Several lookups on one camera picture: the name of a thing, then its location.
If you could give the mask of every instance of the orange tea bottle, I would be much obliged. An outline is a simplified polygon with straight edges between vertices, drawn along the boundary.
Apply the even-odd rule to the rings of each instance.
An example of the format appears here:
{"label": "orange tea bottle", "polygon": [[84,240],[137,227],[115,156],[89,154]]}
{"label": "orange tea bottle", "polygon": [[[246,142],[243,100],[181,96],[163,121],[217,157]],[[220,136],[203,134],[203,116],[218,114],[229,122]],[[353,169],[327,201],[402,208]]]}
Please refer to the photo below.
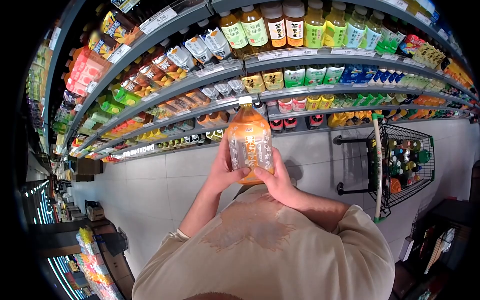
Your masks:
{"label": "orange tea bottle", "polygon": [[227,129],[232,169],[249,167],[247,177],[240,184],[263,183],[253,173],[255,167],[261,167],[273,174],[272,136],[270,125],[252,107],[252,97],[239,98],[240,110]]}

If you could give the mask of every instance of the tiled floor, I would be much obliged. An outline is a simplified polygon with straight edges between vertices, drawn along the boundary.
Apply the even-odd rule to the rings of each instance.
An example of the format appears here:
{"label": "tiled floor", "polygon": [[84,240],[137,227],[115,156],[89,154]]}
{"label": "tiled floor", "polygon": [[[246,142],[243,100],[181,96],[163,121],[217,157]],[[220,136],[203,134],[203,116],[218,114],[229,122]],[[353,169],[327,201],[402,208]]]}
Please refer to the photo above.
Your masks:
{"label": "tiled floor", "polygon": [[[392,214],[378,225],[395,258],[403,239],[410,234],[411,223],[419,207],[446,196],[467,199],[473,163],[480,158],[480,130],[467,120],[425,121],[402,124],[431,134],[435,144],[435,181],[415,196],[392,209]],[[277,137],[273,144],[280,150],[291,176],[301,190],[360,205],[373,215],[375,201],[368,194],[338,196],[336,185],[346,189],[366,188],[365,149],[359,144],[333,145],[332,139],[363,137],[372,129],[317,132]],[[106,217],[127,234],[130,249],[125,253],[137,276],[155,253],[161,240],[176,229],[187,213],[195,195],[207,178],[217,148],[197,149],[138,159],[116,165],[105,164],[105,172],[93,182],[73,185],[75,202],[100,201]],[[222,193],[219,211],[235,196],[239,184]]]}

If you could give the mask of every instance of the hand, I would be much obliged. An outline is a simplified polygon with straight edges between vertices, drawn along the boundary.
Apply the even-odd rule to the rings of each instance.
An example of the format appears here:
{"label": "hand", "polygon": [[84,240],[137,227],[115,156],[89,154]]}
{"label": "hand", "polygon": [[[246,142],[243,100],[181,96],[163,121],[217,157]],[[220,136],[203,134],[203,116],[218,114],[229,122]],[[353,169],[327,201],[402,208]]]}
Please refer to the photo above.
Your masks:
{"label": "hand", "polygon": [[272,153],[274,174],[272,175],[269,171],[259,167],[253,169],[253,172],[258,179],[263,180],[265,185],[267,185],[268,192],[272,197],[283,205],[292,207],[292,202],[298,191],[290,182],[290,176],[288,175],[287,168],[282,161],[280,151],[277,148],[272,147]]}
{"label": "hand", "polygon": [[210,168],[210,174],[204,184],[209,191],[221,193],[232,183],[239,181],[250,173],[249,168],[240,168],[232,171],[228,138],[224,136],[220,142],[218,153]]}

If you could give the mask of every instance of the cart wheel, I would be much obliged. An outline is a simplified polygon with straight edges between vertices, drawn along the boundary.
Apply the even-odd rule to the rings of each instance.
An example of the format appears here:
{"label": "cart wheel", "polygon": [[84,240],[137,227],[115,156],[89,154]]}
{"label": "cart wheel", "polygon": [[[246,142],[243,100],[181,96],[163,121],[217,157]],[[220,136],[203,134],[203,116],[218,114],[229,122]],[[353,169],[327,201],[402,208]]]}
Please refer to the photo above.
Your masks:
{"label": "cart wheel", "polygon": [[338,195],[343,195],[343,182],[339,182],[337,185],[336,185],[336,192],[338,193]]}
{"label": "cart wheel", "polygon": [[340,146],[342,144],[342,136],[338,135],[338,136],[334,137],[333,140],[332,140],[332,143]]}

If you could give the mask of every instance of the wire basket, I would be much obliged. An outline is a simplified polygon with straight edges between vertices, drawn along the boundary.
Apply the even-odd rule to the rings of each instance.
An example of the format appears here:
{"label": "wire basket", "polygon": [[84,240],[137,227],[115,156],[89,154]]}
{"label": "wire basket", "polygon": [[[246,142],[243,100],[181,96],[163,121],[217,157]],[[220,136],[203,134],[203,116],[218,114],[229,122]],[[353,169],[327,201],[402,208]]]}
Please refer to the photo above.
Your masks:
{"label": "wire basket", "polygon": [[[388,167],[383,168],[383,186],[382,186],[382,206],[381,210],[384,212],[388,211],[390,214],[390,208],[395,206],[406,199],[410,198],[411,196],[418,193],[420,190],[425,188],[435,179],[435,160],[433,154],[433,137],[431,135],[421,133],[412,129],[407,129],[395,125],[390,124],[381,124],[380,125],[380,137],[382,141],[388,141],[390,139],[401,139],[401,140],[415,140],[420,141],[421,150],[427,150],[430,152],[430,160],[427,163],[420,164],[422,169],[416,172],[415,174],[420,176],[420,180],[412,183],[409,186],[403,187],[400,192],[391,193],[390,192],[390,179],[391,174]],[[375,142],[375,132],[373,131],[367,138],[368,148],[374,149],[374,142]],[[383,147],[385,149],[385,153],[390,152],[390,147],[388,143],[384,143]],[[377,176],[375,171],[375,164],[377,163],[376,159],[376,151],[369,151],[369,153],[373,156],[369,158],[369,187],[370,196],[376,200],[377,199]]]}

